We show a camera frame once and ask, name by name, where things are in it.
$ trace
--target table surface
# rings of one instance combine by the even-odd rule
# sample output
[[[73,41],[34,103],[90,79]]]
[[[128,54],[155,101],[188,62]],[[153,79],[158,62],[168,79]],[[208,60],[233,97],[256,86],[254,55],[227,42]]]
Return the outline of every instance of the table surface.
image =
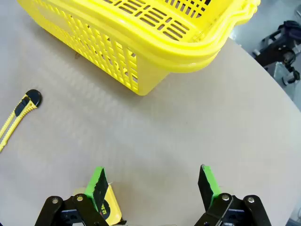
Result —
[[[170,74],[139,97],[0,3],[0,121],[23,94],[44,99],[0,154],[0,222],[32,226],[45,199],[68,198],[106,168],[129,225],[192,226],[204,213],[197,180],[210,165],[222,191],[260,196],[283,226],[300,195],[301,115],[228,40],[205,69]]]

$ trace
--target yellow plastic basket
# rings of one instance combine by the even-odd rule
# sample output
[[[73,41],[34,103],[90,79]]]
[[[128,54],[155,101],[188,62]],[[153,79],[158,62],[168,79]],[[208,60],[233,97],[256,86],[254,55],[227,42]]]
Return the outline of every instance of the yellow plastic basket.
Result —
[[[18,0],[45,30],[138,95],[207,66],[260,0]]]

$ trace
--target green gripper pad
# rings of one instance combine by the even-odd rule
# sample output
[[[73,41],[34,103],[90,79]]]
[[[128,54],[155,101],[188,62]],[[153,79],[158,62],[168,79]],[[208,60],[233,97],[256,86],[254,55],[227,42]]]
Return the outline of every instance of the green gripper pad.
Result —
[[[105,177],[103,167],[96,167],[93,176],[91,177],[88,186],[85,190],[85,195],[88,196],[97,211],[99,211],[103,205],[105,194],[108,190],[108,182]]]
[[[205,210],[207,211],[214,198],[221,193],[210,166],[201,166],[198,178],[198,187],[202,195]]]

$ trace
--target floor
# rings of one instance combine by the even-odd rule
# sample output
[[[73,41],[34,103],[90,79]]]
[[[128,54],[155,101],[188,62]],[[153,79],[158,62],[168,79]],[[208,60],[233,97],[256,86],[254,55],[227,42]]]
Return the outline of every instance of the floor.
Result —
[[[260,41],[273,33],[283,21],[295,20],[301,23],[301,17],[295,13],[300,4],[300,0],[261,0],[252,19],[247,24],[235,27],[230,37],[252,54],[259,47]],[[301,56],[297,58],[294,67],[301,72]],[[296,85],[293,101],[301,110],[301,82]],[[294,208],[287,226],[301,226],[301,201]]]

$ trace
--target yellow utility knife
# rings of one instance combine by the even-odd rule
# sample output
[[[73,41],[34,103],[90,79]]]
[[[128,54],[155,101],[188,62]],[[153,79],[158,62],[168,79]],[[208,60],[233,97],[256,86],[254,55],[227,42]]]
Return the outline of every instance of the yellow utility knife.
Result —
[[[31,110],[37,108],[42,101],[42,95],[39,91],[35,89],[29,90],[24,97],[22,98],[21,102],[18,104],[18,106],[15,108],[15,110],[10,114],[9,118],[6,120],[4,126],[0,130],[0,138],[12,122],[13,118],[16,116],[15,121],[10,126],[9,130],[5,134],[3,140],[0,143],[0,152],[4,148],[4,146],[7,144],[9,137],[14,132],[15,128],[21,121],[21,119]]]

